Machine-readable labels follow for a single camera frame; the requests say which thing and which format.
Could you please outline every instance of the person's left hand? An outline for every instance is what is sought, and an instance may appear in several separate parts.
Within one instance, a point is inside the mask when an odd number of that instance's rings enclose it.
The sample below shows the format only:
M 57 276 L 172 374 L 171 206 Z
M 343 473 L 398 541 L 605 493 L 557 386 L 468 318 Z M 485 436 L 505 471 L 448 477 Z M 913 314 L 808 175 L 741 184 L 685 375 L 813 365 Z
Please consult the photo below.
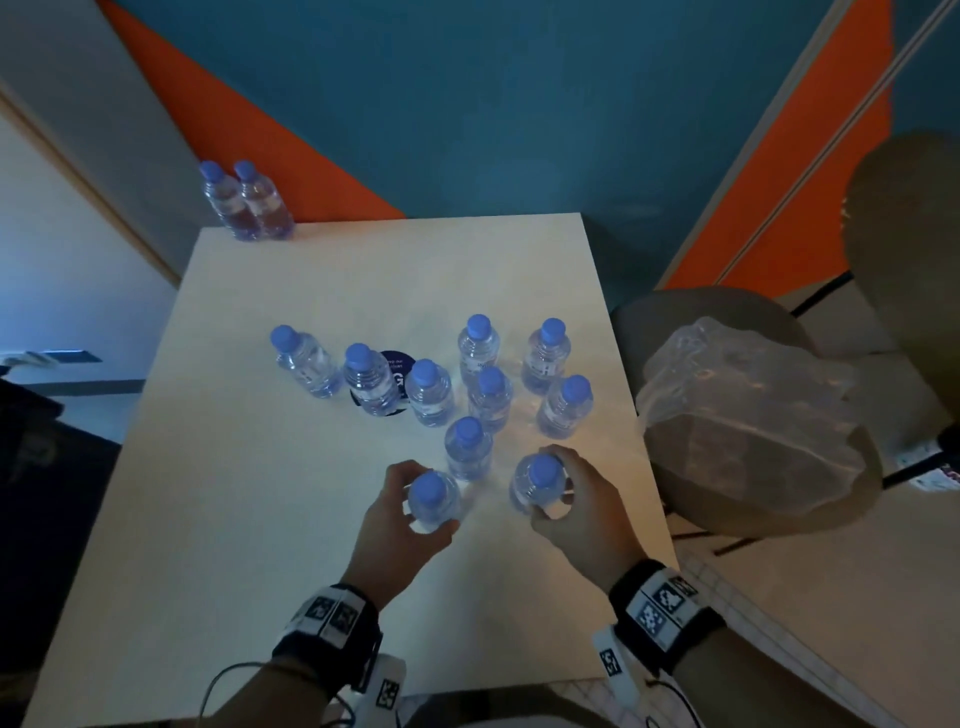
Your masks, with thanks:
M 447 521 L 433 533 L 417 533 L 410 527 L 414 517 L 403 513 L 407 488 L 426 473 L 416 460 L 387 468 L 383 490 L 367 509 L 347 571 L 341 582 L 356 587 L 382 612 L 395 596 L 410 586 L 420 569 L 443 551 L 460 527 Z

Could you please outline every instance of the wrist strap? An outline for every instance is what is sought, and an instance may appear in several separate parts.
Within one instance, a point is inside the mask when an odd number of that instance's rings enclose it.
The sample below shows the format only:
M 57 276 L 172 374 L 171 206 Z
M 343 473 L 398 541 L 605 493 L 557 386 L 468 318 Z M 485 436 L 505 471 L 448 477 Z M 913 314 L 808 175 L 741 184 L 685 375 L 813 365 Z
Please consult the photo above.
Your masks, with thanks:
M 383 635 L 372 602 L 358 589 L 334 584 L 305 602 L 280 634 L 274 657 L 310 667 L 329 697 L 345 685 L 367 688 Z
M 627 571 L 610 590 L 610 602 L 614 634 L 655 677 L 661 670 L 672 674 L 687 651 L 727 625 L 679 573 L 654 559 Z

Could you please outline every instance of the plastic bottle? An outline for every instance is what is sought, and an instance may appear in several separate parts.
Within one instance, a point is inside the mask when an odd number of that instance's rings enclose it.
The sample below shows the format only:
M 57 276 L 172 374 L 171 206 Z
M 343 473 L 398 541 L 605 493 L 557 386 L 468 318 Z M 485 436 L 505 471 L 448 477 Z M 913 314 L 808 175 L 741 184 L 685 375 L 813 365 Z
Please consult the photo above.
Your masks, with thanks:
M 593 392 L 585 376 L 555 379 L 540 403 L 537 426 L 547 437 L 565 440 L 593 409 Z
M 400 401 L 400 390 L 387 358 L 366 344 L 350 344 L 346 360 L 344 381 L 360 400 L 364 412 L 375 417 L 393 414 Z
M 475 417 L 462 417 L 444 437 L 446 464 L 458 480 L 479 480 L 490 471 L 493 436 Z
M 418 477 L 410 485 L 407 502 L 414 518 L 428 532 L 443 522 L 460 518 L 460 488 L 446 473 L 428 471 Z
M 270 341 L 278 352 L 276 364 L 314 397 L 332 397 L 344 383 L 340 367 L 310 334 L 284 324 L 270 332 Z
M 453 414 L 450 374 L 430 359 L 420 359 L 406 379 L 407 398 L 417 419 L 428 427 L 446 425 Z
M 490 434 L 503 429 L 510 417 L 514 385 L 499 367 L 487 367 L 477 377 L 477 385 L 469 390 L 469 411 Z
M 521 512 L 531 505 L 546 508 L 560 499 L 566 489 L 564 465 L 553 455 L 527 455 L 516 466 L 510 483 L 510 501 Z
M 215 161 L 201 162 L 200 173 L 205 180 L 204 196 L 233 237 L 247 242 L 259 238 L 260 223 L 240 194 L 240 182 L 226 174 Z
M 543 326 L 530 334 L 530 350 L 523 359 L 520 375 L 523 386 L 535 395 L 545 395 L 551 382 L 564 373 L 566 358 L 570 356 L 570 340 L 566 338 L 566 324 L 560 319 L 547 319 Z
M 500 334 L 482 313 L 467 319 L 467 327 L 457 338 L 460 347 L 460 379 L 468 389 L 476 386 L 477 375 L 496 364 L 500 354 Z
M 296 226 L 294 217 L 283 203 L 273 181 L 257 172 L 252 162 L 246 160 L 234 164 L 233 171 L 240 178 L 240 194 L 259 220 L 263 234 L 274 240 L 290 237 Z

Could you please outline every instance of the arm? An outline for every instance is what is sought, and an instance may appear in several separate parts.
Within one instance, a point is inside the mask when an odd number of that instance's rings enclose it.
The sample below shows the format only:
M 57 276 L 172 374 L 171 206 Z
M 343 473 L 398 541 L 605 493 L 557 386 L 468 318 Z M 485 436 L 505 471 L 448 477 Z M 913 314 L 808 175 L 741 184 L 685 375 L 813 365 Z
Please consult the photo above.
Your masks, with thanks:
M 551 520 L 535 508 L 535 531 L 570 564 L 609 594 L 631 567 L 647 558 L 616 488 L 575 450 L 544 449 L 564 463 L 570 511 Z M 866 728 L 836 704 L 732 630 L 710 633 L 677 664 L 673 676 L 710 728 L 777 725 L 781 728 Z
M 426 471 L 413 460 L 387 468 L 383 490 L 364 516 L 340 580 L 363 593 L 378 614 L 410 586 L 430 559 L 450 545 L 460 526 L 448 521 L 429 534 L 410 528 L 413 517 L 403 513 L 407 486 Z M 317 684 L 310 667 L 291 657 L 274 658 L 204 724 L 213 728 L 316 728 L 331 697 Z

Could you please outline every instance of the hand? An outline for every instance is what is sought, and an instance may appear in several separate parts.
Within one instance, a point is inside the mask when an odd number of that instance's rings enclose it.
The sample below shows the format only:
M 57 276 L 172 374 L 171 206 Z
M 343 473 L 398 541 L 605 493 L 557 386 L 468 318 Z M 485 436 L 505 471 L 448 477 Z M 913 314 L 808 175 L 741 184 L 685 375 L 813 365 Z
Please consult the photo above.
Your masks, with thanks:
M 447 521 L 433 533 L 417 533 L 413 516 L 403 513 L 407 488 L 429 469 L 414 460 L 387 468 L 383 490 L 367 509 L 353 555 L 341 582 L 356 587 L 382 612 L 394 597 L 410 586 L 423 566 L 443 551 L 460 527 Z
M 531 525 L 564 553 L 574 569 L 609 594 L 623 574 L 646 558 L 623 500 L 613 484 L 576 450 L 551 445 L 540 452 L 555 455 L 564 464 L 568 492 L 563 501 L 571 508 L 553 520 L 533 506 Z

